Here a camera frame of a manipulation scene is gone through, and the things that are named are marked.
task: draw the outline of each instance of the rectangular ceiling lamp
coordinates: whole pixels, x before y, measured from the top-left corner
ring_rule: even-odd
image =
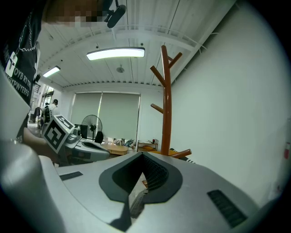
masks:
[[[87,57],[90,61],[109,57],[144,57],[145,48],[143,47],[119,47],[111,49],[102,49],[94,52],[87,53]]]
[[[52,74],[54,74],[58,71],[60,71],[60,68],[58,66],[55,66],[50,71],[47,71],[43,76],[47,78],[48,76],[51,76]]]

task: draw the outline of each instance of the black and white marker cube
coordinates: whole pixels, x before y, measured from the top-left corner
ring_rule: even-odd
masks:
[[[46,127],[43,138],[47,141],[49,146],[58,153],[69,134],[73,133],[74,127],[75,126],[62,115],[55,115]]]

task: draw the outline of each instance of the black t-shirt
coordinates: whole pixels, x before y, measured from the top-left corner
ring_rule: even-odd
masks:
[[[46,3],[46,0],[37,0],[31,1],[30,8],[27,8],[26,13],[21,13],[20,18],[14,18],[17,21],[17,24],[11,23],[10,28],[8,28],[7,32],[7,40],[2,45],[1,49],[1,63],[3,68],[5,69],[10,58],[12,52],[16,52],[19,44],[19,38],[25,26],[25,23],[32,12],[31,20],[30,20],[30,28],[31,28],[31,43],[34,44],[37,41],[41,30],[41,18],[43,9]],[[26,27],[24,30],[23,38],[20,43],[20,48],[31,48],[30,46],[30,30],[29,30],[29,23],[26,23]],[[12,86],[18,91],[24,101],[29,105],[30,98],[32,93],[32,85],[33,79],[36,73],[36,61],[37,61],[37,50],[34,49],[32,51],[19,51],[17,54],[17,63],[15,65],[12,77],[9,77],[6,74],[7,79],[10,81]],[[24,127],[27,127],[27,121],[24,119],[24,122],[19,130],[17,135],[17,140],[19,142],[23,141],[23,130]]]

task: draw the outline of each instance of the red object on wall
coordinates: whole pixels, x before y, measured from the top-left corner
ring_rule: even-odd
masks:
[[[290,151],[290,142],[287,142],[286,143],[286,148],[285,148],[285,151],[284,151],[284,158],[285,159],[289,158],[289,151]]]

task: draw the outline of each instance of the chain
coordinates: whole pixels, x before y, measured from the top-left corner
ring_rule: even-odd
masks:
[[[32,32],[31,32],[31,25],[30,25],[30,20],[31,20],[31,15],[32,15],[32,12],[30,13],[29,15],[29,19],[28,19],[28,28],[29,28],[29,44],[30,44],[30,48],[29,49],[26,49],[26,48],[20,48],[20,42],[22,41],[22,37],[23,37],[23,32],[24,32],[24,29],[26,27],[24,27],[22,33],[21,33],[21,37],[20,37],[20,40],[19,40],[19,46],[18,46],[18,49],[17,50],[21,50],[23,52],[29,52],[29,51],[32,51],[35,49],[35,46],[36,46],[36,43],[34,46],[32,46],[32,42],[31,42],[31,35],[32,35]]]

